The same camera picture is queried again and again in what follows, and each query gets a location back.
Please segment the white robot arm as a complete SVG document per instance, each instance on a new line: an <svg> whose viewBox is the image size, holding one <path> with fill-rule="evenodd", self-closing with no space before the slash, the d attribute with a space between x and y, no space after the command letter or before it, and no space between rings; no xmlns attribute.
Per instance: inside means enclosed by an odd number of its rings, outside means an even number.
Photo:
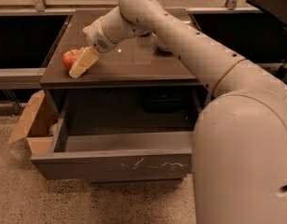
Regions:
<svg viewBox="0 0 287 224"><path fill-rule="evenodd" d="M83 30L95 54L151 32L212 101L193 132L197 224L287 224L287 85L165 11L118 0Z"/></svg>

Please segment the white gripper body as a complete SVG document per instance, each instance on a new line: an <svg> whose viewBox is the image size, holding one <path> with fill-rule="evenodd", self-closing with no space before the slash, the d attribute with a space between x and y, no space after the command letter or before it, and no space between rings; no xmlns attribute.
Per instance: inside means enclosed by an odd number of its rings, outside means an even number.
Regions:
<svg viewBox="0 0 287 224"><path fill-rule="evenodd" d="M102 19L98 19L91 25L84 27L82 32L86 36L88 44L100 53L109 52L116 47L116 44L104 33Z"/></svg>

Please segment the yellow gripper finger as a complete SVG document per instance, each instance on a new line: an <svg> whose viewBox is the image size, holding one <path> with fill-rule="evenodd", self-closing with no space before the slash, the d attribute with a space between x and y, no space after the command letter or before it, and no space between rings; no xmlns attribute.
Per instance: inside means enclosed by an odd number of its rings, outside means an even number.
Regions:
<svg viewBox="0 0 287 224"><path fill-rule="evenodd" d="M82 48L74 61L69 76L72 78L81 77L99 59L99 52L93 47Z"/></svg>

